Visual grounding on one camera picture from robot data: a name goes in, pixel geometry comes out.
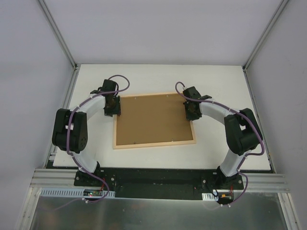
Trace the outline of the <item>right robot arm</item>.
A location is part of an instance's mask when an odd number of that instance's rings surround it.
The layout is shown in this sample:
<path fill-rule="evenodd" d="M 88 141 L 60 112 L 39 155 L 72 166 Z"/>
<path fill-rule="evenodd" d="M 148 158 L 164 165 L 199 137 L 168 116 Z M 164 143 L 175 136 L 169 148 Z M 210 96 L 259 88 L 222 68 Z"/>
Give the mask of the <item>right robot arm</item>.
<path fill-rule="evenodd" d="M 236 111 L 213 101 L 208 95 L 201 96 L 194 86 L 185 88 L 183 97 L 186 99 L 183 104 L 188 121 L 208 116 L 224 125 L 228 152 L 216 169 L 212 185 L 227 189 L 239 176 L 238 171 L 248 154 L 263 144 L 254 113 L 249 108 Z"/>

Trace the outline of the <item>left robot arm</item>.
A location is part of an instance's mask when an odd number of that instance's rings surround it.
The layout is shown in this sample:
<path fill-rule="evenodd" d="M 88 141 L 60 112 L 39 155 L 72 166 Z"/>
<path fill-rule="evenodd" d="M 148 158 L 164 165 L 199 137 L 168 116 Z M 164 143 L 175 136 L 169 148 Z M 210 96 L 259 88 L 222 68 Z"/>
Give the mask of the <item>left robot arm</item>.
<path fill-rule="evenodd" d="M 90 93 L 90 97 L 74 109 L 59 109 L 52 134 L 52 144 L 66 151 L 78 166 L 80 177 L 85 175 L 85 181 L 90 186 L 101 182 L 99 163 L 89 156 L 88 120 L 103 110 L 105 116 L 113 117 L 121 114 L 119 85 L 113 80 L 106 79 L 103 85 Z"/>

